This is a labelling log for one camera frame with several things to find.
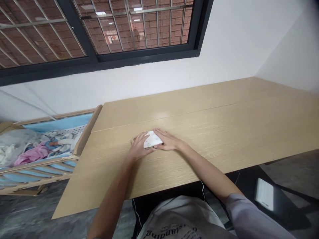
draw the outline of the window frame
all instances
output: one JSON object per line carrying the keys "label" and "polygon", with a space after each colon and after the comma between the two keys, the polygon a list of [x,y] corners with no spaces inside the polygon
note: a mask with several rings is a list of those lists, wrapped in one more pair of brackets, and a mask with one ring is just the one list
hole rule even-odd
{"label": "window frame", "polygon": [[87,56],[1,69],[0,86],[150,62],[197,57],[200,55],[213,5],[213,0],[194,0],[187,44],[97,55],[72,1],[57,0],[57,2],[69,24],[74,28],[74,34]]}

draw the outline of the white wall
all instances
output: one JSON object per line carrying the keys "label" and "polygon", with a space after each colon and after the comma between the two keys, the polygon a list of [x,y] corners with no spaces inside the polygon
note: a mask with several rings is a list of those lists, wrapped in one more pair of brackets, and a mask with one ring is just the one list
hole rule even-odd
{"label": "white wall", "polygon": [[[254,76],[304,6],[303,0],[214,0],[197,58],[83,73],[1,89],[52,114],[61,114],[108,101]],[[0,102],[2,120],[46,116],[1,93]]]}
{"label": "white wall", "polygon": [[256,73],[257,77],[319,94],[319,10],[308,4]]}

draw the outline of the pink clothing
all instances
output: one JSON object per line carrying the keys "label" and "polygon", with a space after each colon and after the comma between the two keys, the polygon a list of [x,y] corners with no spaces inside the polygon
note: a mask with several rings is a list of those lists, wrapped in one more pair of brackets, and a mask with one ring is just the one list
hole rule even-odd
{"label": "pink clothing", "polygon": [[43,159],[51,153],[45,145],[45,141],[41,142],[37,147],[29,149],[28,151],[21,154],[18,159],[14,162],[14,166],[24,165],[27,163],[32,163],[34,161]]}

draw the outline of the baby crib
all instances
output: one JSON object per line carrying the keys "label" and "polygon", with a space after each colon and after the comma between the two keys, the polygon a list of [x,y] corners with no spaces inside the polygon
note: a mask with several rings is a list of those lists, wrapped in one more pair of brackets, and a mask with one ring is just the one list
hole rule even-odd
{"label": "baby crib", "polygon": [[[83,148],[91,134],[91,130],[102,109],[99,105],[95,109],[77,111],[68,114],[56,115],[57,120],[71,118],[74,116],[92,114],[87,126],[85,127],[79,141],[77,142],[73,154],[67,157],[59,157],[48,160],[40,160],[34,163],[20,165],[13,168],[4,168],[0,170],[0,195],[28,195],[36,196],[47,190],[46,184],[56,181],[69,179],[80,159]],[[40,122],[53,121],[51,118],[41,118],[19,122],[17,124],[0,127],[0,133],[13,129],[23,129],[23,125],[30,125]]]}

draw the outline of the gray sleeve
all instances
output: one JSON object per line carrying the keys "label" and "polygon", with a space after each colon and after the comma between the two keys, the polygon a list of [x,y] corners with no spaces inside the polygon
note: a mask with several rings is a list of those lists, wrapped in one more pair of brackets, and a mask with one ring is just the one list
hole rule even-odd
{"label": "gray sleeve", "polygon": [[295,239],[243,195],[229,195],[226,209],[239,239]]}

